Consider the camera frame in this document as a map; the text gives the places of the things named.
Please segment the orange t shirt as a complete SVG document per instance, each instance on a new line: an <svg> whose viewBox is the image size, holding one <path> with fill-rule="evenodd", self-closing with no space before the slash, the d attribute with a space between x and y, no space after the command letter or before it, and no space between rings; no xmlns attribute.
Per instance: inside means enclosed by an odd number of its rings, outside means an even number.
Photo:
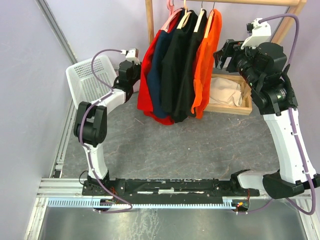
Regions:
<svg viewBox="0 0 320 240"><path fill-rule="evenodd" d="M194 101L191 113L201 119L210 100L210 86L214 66L214 52L217 51L222 30L222 15L214 9L213 21L207 38L203 38L196 53L193 79Z"/></svg>

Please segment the peach hanger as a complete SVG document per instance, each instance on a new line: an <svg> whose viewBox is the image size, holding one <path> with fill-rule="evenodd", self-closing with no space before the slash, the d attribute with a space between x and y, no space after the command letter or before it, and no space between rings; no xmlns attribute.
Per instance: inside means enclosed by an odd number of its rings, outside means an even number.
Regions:
<svg viewBox="0 0 320 240"><path fill-rule="evenodd" d="M215 3L213 4L212 10L209 13L208 19L207 19L207 23L206 23L206 28L205 28L205 32L204 32L204 36L203 38L206 39L209 35L211 26L212 26L212 22L214 19L214 8L215 8Z"/></svg>

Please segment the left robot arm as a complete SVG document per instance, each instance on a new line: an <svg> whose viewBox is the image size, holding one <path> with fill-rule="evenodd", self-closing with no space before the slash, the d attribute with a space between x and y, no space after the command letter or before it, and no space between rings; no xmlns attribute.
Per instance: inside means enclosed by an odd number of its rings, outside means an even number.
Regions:
<svg viewBox="0 0 320 240"><path fill-rule="evenodd" d="M85 151L88 162L87 181L93 184L93 189L99 195L106 195L111 189L103 151L108 114L129 101L140 74L141 62L138 59L125 60L119 64L112 93L107 93L93 103L82 101L78 105L73 133Z"/></svg>

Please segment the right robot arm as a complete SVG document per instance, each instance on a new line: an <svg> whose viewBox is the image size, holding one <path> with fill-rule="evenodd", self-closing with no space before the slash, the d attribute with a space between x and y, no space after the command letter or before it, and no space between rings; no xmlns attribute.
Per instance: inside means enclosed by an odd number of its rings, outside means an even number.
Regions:
<svg viewBox="0 0 320 240"><path fill-rule="evenodd" d="M259 173L262 190L272 199L286 199L320 186L299 126L298 102L288 71L290 65L283 47L263 42L256 47L228 39L213 54L215 67L239 73L251 89L251 98L266 122L276 148L279 170Z"/></svg>

